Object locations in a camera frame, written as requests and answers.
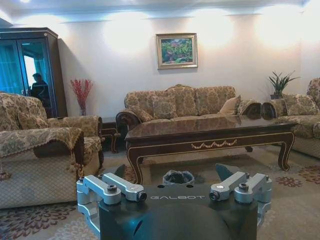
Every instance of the logo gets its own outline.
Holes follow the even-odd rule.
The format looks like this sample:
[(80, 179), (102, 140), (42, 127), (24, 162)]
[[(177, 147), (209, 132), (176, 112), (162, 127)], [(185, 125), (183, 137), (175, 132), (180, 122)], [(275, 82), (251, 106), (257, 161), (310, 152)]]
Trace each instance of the logo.
[(204, 199), (205, 196), (151, 196), (150, 199), (152, 200), (162, 200), (162, 199)]

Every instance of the floral upholstered sofa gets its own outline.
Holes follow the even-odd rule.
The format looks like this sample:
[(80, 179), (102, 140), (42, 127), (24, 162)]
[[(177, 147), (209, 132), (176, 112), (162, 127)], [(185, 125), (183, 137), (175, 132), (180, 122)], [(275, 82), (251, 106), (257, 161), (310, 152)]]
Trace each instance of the floral upholstered sofa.
[(102, 160), (98, 116), (47, 119), (39, 99), (0, 93), (0, 209), (75, 201)]
[(320, 158), (320, 78), (313, 79), (306, 95), (284, 94), (262, 105), (265, 117), (277, 123), (297, 123), (293, 127), (293, 149)]
[[(117, 124), (131, 130), (139, 124), (191, 119), (216, 118), (225, 102), (236, 97), (232, 86), (193, 88), (175, 85), (166, 90), (129, 92), (124, 100), (125, 109), (116, 116)], [(164, 99), (172, 99), (171, 106)], [(235, 115), (260, 116), (261, 104), (254, 100), (241, 100)]]

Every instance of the trash can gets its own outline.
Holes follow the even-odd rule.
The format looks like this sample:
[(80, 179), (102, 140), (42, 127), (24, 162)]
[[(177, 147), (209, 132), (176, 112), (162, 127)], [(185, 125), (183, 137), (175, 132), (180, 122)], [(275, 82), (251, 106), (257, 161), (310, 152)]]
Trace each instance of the trash can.
[(195, 177), (189, 171), (168, 171), (162, 178), (163, 185), (189, 185), (194, 184)]

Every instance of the framed painting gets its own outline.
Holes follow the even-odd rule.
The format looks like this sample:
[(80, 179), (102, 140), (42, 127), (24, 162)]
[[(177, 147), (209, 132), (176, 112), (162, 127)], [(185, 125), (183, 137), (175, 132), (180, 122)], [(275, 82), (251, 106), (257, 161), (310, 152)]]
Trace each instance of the framed painting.
[(198, 67), (196, 33), (156, 35), (158, 69)]

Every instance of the glass cabinet door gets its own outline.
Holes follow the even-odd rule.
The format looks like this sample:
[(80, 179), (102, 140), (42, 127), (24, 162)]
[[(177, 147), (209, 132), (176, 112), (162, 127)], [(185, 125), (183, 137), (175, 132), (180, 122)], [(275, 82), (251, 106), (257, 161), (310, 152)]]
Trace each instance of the glass cabinet door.
[(17, 41), (26, 94), (41, 100), (48, 117), (54, 116), (53, 86), (44, 39)]
[(26, 93), (15, 40), (0, 40), (0, 91)]

